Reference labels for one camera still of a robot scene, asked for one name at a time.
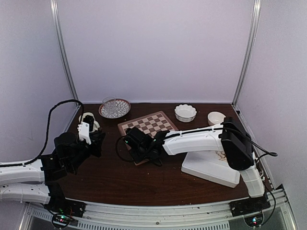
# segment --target checkered pattern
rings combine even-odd
[[[154,137],[158,131],[178,130],[162,111],[118,124],[122,136],[126,135],[127,128],[133,127],[151,137]]]

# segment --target black bracket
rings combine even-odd
[[[268,196],[265,194],[261,197],[247,198],[243,200],[232,201],[229,203],[233,217],[260,212],[271,207]]]
[[[157,132],[152,138],[136,127],[128,128],[123,140],[131,147],[129,153],[136,164],[144,160],[150,160],[155,165],[162,166],[160,159],[165,158],[167,154],[162,147],[164,142],[159,142],[158,140],[165,138],[168,132]]]
[[[68,200],[58,183],[46,183],[50,191],[50,201],[45,207],[55,213],[83,217],[86,204],[80,201]]]

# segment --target wire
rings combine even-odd
[[[42,206],[44,207],[44,209],[46,209],[46,210],[52,215],[51,223],[52,223],[52,225],[53,225],[55,228],[57,228],[57,229],[64,229],[64,228],[66,228],[71,222],[74,222],[74,221],[75,221],[75,219],[72,218],[71,216],[68,216],[68,215],[63,214],[63,213],[53,213],[53,212],[51,212],[48,208],[46,208],[45,205],[42,204]],[[56,220],[57,222],[60,223],[59,220],[63,219],[63,216],[64,216],[64,220],[65,220],[66,224],[63,225],[63,226],[61,226],[61,227],[56,226],[55,223],[54,223],[54,221]]]
[[[125,161],[125,162],[133,162],[134,160],[127,160],[125,158],[123,158],[120,154],[119,154],[119,151],[118,151],[118,143],[119,141],[122,139],[123,137],[120,137],[117,139],[116,141],[116,144],[115,144],[115,152],[117,154],[117,156],[122,160],[122,161]]]
[[[273,193],[267,188],[267,186],[265,185],[265,183],[263,183],[263,184],[264,184],[264,187],[266,188],[266,190],[267,190],[267,191],[271,194],[271,196],[273,197],[273,200],[274,200],[274,207],[273,207],[273,210],[272,210],[271,214],[269,215],[269,217],[260,225],[260,227],[262,227],[263,225],[265,225],[265,224],[271,219],[271,217],[273,216],[273,213],[274,213],[274,211],[275,211],[275,208],[276,208],[276,199],[275,199]]]
[[[260,145],[258,145],[257,143],[255,143],[254,141],[251,140],[251,138],[247,137],[246,135],[244,135],[243,133],[233,129],[233,128],[228,128],[228,127],[224,127],[223,129],[229,130],[231,132],[235,132],[237,134],[239,134],[240,136],[242,136],[243,138],[245,138],[248,142],[250,142],[253,146],[257,147],[258,149],[260,149],[261,151],[265,152],[266,155],[270,155],[272,157],[277,157],[278,154],[276,152],[269,152],[267,150],[265,150],[263,147],[261,147]]]
[[[259,156],[258,159],[256,160],[256,163],[258,163],[262,157],[265,157],[267,155],[269,155],[269,154],[268,153],[264,153],[261,156]]]
[[[267,150],[265,150],[263,147],[261,147],[260,145],[258,145],[257,143],[255,143],[254,141],[251,140],[251,138],[247,137],[246,135],[244,135],[243,133],[239,132],[238,130],[235,130],[233,128],[228,128],[228,127],[221,127],[221,128],[205,128],[205,129],[197,129],[197,130],[193,130],[193,131],[187,131],[187,132],[182,132],[181,134],[180,133],[175,133],[175,134],[172,134],[170,136],[167,136],[165,138],[163,138],[162,140],[158,140],[157,141],[157,144],[161,141],[164,141],[164,140],[167,140],[169,138],[174,138],[174,137],[177,137],[177,136],[181,136],[181,135],[184,135],[184,134],[189,134],[189,133],[197,133],[197,132],[203,132],[203,131],[214,131],[214,130],[228,130],[228,131],[231,131],[231,132],[234,132],[234,133],[237,133],[239,134],[240,136],[242,136],[244,139],[246,139],[248,142],[250,142],[253,146],[257,147],[258,149],[260,149],[261,151],[265,152],[265,154],[261,155],[256,163],[259,162],[260,158],[261,157],[264,157],[264,156],[267,156],[267,155],[270,155],[272,157],[277,157],[278,154],[276,152],[269,152]]]
[[[24,162],[24,163],[16,163],[16,164],[0,164],[0,168],[3,168],[3,167],[13,167],[13,166],[23,166],[23,165],[28,165],[28,164],[31,164],[33,162],[35,162],[36,160],[38,160],[38,158],[43,154],[43,152],[45,151],[46,149],[46,146],[47,146],[47,143],[48,143],[48,136],[49,136],[49,126],[50,126],[50,118],[51,118],[51,113],[53,110],[55,110],[58,106],[60,106],[61,104],[65,104],[65,103],[70,103],[70,102],[75,102],[75,103],[78,103],[80,106],[81,106],[81,109],[82,109],[82,112],[81,112],[81,118],[83,117],[83,114],[84,114],[84,105],[82,102],[78,101],[78,100],[75,100],[75,99],[70,99],[70,100],[65,100],[65,101],[62,101],[62,102],[59,102],[57,103],[55,106],[53,106],[50,111],[49,111],[49,114],[48,114],[48,121],[47,121],[47,130],[46,130],[46,139],[45,139],[45,143],[44,143],[44,146],[42,148],[42,150],[40,151],[40,153],[35,157],[33,158],[32,160],[29,160],[27,162]]]

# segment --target dark wood surface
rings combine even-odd
[[[90,202],[136,206],[203,204],[247,197],[248,191],[242,178],[236,188],[229,188],[181,172],[185,154],[169,156],[163,160],[162,167],[151,163],[135,166],[117,157],[115,142],[120,137],[117,124],[140,116],[162,110],[179,130],[208,126],[207,114],[211,111],[238,119],[229,104],[192,104],[198,111],[195,120],[182,123],[175,118],[176,105],[136,103],[131,105],[126,116],[119,119],[101,117],[98,104],[85,105],[85,111],[93,113],[106,132],[102,157],[91,156],[79,167],[77,175],[70,174],[59,180],[65,196]],[[80,112],[71,124],[71,132],[76,133],[79,115]],[[130,157],[123,143],[119,145],[119,150],[124,157]]]

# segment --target black cable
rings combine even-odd
[[[118,156],[122,161],[125,161],[125,162],[133,162],[134,160],[127,160],[127,159],[123,158],[123,157],[119,154],[119,152],[118,152],[118,143],[119,143],[119,141],[120,141],[122,138],[123,138],[123,137],[120,137],[120,138],[117,139],[116,144],[115,144],[115,152],[116,152],[117,156]]]
[[[175,134],[172,134],[170,136],[167,136],[165,138],[163,138],[162,140],[158,140],[157,141],[157,144],[160,143],[161,141],[164,141],[166,139],[169,139],[169,138],[173,138],[173,137],[177,137],[177,136],[180,136],[180,135],[184,135],[184,134],[189,134],[189,133],[197,133],[197,132],[203,132],[203,131],[214,131],[214,130],[229,130],[231,132],[235,132],[237,134],[239,134],[240,136],[242,136],[244,139],[246,139],[248,142],[250,142],[253,146],[257,147],[258,149],[260,149],[261,151],[265,152],[265,154],[261,155],[258,159],[257,159],[257,162],[259,162],[260,158],[261,157],[264,157],[264,156],[267,156],[267,155],[270,155],[272,157],[277,157],[278,154],[276,152],[269,152],[267,150],[265,150],[263,147],[261,147],[260,145],[258,145],[257,143],[255,143],[254,141],[251,140],[251,138],[247,137],[246,135],[244,135],[243,133],[239,132],[238,130],[235,130],[233,128],[228,128],[228,127],[221,127],[221,128],[205,128],[205,129],[197,129],[197,130],[193,130],[193,131],[187,131],[187,132],[182,132],[181,134],[180,133],[175,133]]]
[[[49,114],[48,114],[48,121],[47,121],[47,130],[46,130],[46,139],[45,139],[45,143],[44,143],[44,146],[42,148],[42,150],[40,151],[40,153],[35,157],[33,158],[32,160],[29,160],[25,163],[16,163],[16,164],[1,164],[0,165],[0,168],[3,168],[3,167],[13,167],[13,166],[23,166],[23,165],[28,165],[28,164],[31,164],[33,162],[35,162],[36,160],[38,160],[38,158],[43,154],[43,152],[45,151],[45,148],[47,146],[47,143],[48,143],[48,135],[49,135],[49,126],[50,126],[50,118],[51,118],[51,113],[53,110],[55,110],[58,106],[60,106],[61,104],[65,104],[65,103],[70,103],[70,102],[75,102],[75,103],[78,103],[80,106],[81,106],[81,109],[82,109],[82,112],[81,112],[81,118],[83,117],[83,114],[84,114],[84,105],[82,102],[78,101],[78,100],[75,100],[75,99],[70,99],[70,100],[65,100],[65,101],[62,101],[62,102],[59,102],[57,103],[55,106],[53,106],[50,111],[49,111]]]
[[[265,150],[263,147],[261,147],[260,145],[258,145],[257,143],[255,143],[254,141],[251,140],[251,138],[248,138],[247,136],[245,136],[244,134],[242,134],[241,132],[233,129],[233,128],[228,128],[228,127],[224,127],[223,129],[225,130],[229,130],[231,132],[235,132],[237,134],[239,134],[240,136],[242,136],[243,138],[245,138],[248,142],[250,142],[253,146],[257,147],[258,149],[260,149],[261,151],[265,152],[266,155],[270,155],[272,157],[277,157],[278,154],[276,152],[269,152],[267,150]]]
[[[265,224],[270,220],[270,218],[273,216],[273,213],[274,213],[275,208],[276,208],[276,199],[275,199],[273,193],[267,188],[267,186],[265,185],[265,183],[263,183],[263,184],[264,184],[264,187],[266,188],[266,190],[267,190],[267,191],[271,194],[271,196],[273,197],[273,200],[274,200],[274,207],[273,207],[273,210],[272,210],[271,214],[269,215],[269,217],[260,225],[260,227],[262,227],[263,225],[265,225]]]

